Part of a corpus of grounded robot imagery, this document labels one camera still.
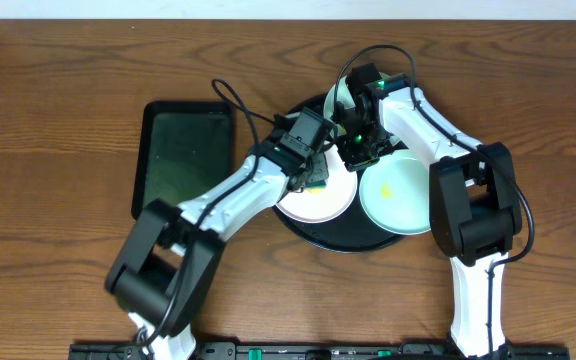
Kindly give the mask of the green yellow sponge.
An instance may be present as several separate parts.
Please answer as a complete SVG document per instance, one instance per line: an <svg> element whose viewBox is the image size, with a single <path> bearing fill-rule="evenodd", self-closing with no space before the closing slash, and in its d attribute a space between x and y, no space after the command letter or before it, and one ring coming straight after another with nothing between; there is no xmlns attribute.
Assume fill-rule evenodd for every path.
<svg viewBox="0 0 576 360"><path fill-rule="evenodd" d="M322 190L326 187L328 177L329 172L325 154L316 154L311 158L310 172L304 183L304 189L308 191Z"/></svg>

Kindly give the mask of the white pink plate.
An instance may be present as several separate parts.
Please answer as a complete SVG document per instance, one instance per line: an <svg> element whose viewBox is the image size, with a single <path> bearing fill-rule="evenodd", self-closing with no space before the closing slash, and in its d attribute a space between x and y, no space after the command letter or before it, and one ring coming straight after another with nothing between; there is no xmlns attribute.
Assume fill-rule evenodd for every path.
<svg viewBox="0 0 576 360"><path fill-rule="evenodd" d="M341 215L352 203L357 187L356 172L349 172L338 149L325 152L329 179L322 190L288 193L277 205L281 213L304 223L323 223Z"/></svg>

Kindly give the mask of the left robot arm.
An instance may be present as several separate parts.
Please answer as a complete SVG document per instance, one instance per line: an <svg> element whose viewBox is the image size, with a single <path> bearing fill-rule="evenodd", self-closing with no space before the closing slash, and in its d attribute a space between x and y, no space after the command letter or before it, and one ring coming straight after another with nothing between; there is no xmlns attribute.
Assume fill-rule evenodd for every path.
<svg viewBox="0 0 576 360"><path fill-rule="evenodd" d="M206 193L176 206L156 199L137 217L104 287L145 331L148 359L187 359L190 327L213 282L227 241L259 212L303 187L326 139L283 134L254 145L241 167Z"/></svg>

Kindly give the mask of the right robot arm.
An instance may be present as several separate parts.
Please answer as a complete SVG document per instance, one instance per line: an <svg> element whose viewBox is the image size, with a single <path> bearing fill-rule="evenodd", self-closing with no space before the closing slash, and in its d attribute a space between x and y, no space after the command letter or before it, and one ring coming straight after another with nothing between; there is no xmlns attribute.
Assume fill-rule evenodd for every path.
<svg viewBox="0 0 576 360"><path fill-rule="evenodd" d="M359 171L369 218L402 235L431 232L450 259L450 337L467 358L505 347L501 288L512 240L531 214L501 143L484 145L452 125L413 78L378 71L340 78L323 115L335 122L346 169Z"/></svg>

